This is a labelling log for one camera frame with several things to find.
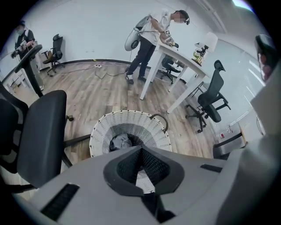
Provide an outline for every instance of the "white desk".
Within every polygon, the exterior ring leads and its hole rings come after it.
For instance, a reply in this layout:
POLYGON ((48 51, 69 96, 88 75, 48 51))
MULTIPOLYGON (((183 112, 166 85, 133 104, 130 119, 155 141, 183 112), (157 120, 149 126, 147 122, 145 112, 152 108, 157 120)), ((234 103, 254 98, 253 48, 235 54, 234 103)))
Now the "white desk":
POLYGON ((211 78, 211 76, 209 76, 196 62, 194 62, 192 59, 188 58, 187 56, 185 56, 184 54, 180 53, 179 51, 174 50, 172 47, 165 45, 161 42, 159 42, 159 50, 157 52, 156 55, 156 61, 157 63, 154 64, 151 69, 150 72, 148 74, 148 77, 146 79, 144 88, 142 90, 142 93, 140 95, 140 99, 143 100, 145 93, 148 89, 148 86, 150 84, 150 82, 153 82, 156 73, 158 71, 159 66, 161 65, 161 62, 163 60, 163 58, 166 55, 169 55, 177 60, 179 60, 180 62, 182 62, 183 64, 185 64, 184 69, 181 71, 181 73, 179 74, 178 78, 176 79, 176 81, 174 82, 174 84, 171 86, 171 88, 169 89, 169 91, 171 91, 175 85, 177 84, 177 82, 180 80, 180 78, 182 77, 182 75, 184 74, 184 72, 186 71, 187 67, 190 67, 194 72, 196 72, 198 74, 198 76, 195 78, 194 81, 192 81, 191 83, 188 82, 187 83, 187 89, 184 91, 184 93, 172 104, 172 106, 167 110, 167 113, 171 113, 183 100, 185 100, 185 98, 187 98, 187 96, 202 82, 203 78, 205 76, 208 76, 211 78))

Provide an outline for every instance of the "trash bag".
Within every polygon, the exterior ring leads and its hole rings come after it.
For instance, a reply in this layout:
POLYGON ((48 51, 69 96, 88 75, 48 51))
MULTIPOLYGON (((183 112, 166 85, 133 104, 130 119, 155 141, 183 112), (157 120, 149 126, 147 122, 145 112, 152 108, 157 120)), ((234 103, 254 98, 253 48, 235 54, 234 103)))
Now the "trash bag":
POLYGON ((133 144, 131 140, 128 137, 128 134, 120 134, 115 136, 110 143, 110 152, 120 150, 120 149, 126 149, 129 147, 132 147, 133 144))

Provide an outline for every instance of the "wooden floor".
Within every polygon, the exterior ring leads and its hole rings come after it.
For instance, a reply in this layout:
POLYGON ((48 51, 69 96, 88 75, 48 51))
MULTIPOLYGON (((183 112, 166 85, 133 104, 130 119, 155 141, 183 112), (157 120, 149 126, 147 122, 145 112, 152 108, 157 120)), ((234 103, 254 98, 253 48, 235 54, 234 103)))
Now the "wooden floor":
MULTIPOLYGON (((183 82, 180 81, 173 92, 169 93, 170 82, 165 79, 155 79, 150 84, 144 100, 140 100, 144 83, 137 80, 139 68, 134 72, 135 84, 128 85, 125 74, 113 76, 123 73, 127 65, 99 62, 103 65, 101 69, 97 69, 94 68, 95 64, 98 63, 67 64, 65 68, 59 68, 54 77, 48 77, 45 71, 40 74, 45 84, 44 94, 54 90, 64 90, 67 93, 67 115, 73 115, 75 120, 67 122, 65 140, 90 134, 98 119, 106 113, 130 109, 150 114, 160 113, 166 117, 169 122, 168 134, 173 152, 212 158, 212 146, 216 142, 216 137, 210 122, 207 120, 207 127, 202 133, 197 134, 198 119, 185 118, 187 114, 185 105, 196 102, 196 99, 189 99, 188 103, 183 102, 171 114, 166 112, 187 88, 183 82)), ((36 95, 22 86, 15 91, 15 95, 28 105, 37 99, 36 95)), ((89 158, 89 140, 68 147, 65 152, 73 164, 89 158)))

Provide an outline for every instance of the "chair wheel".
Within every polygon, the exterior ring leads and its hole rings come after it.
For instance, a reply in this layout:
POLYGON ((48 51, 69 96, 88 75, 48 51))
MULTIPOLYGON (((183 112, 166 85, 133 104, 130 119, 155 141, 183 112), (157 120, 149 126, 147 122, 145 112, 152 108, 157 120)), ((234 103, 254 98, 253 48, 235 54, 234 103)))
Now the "chair wheel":
POLYGON ((73 116, 69 116, 69 117, 68 117, 68 120, 69 120, 70 122, 72 122, 72 121, 74 120, 74 117, 73 117, 73 116))

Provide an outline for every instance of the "white lamp shade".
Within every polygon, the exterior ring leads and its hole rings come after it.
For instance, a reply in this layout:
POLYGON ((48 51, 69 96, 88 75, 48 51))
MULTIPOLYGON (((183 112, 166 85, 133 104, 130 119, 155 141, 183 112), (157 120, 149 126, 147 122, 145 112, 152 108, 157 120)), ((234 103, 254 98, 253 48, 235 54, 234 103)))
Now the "white lamp shade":
POLYGON ((205 36, 204 44, 209 48, 206 50, 208 52, 214 52, 216 48, 216 43, 218 42, 218 37, 212 32, 208 32, 205 36))

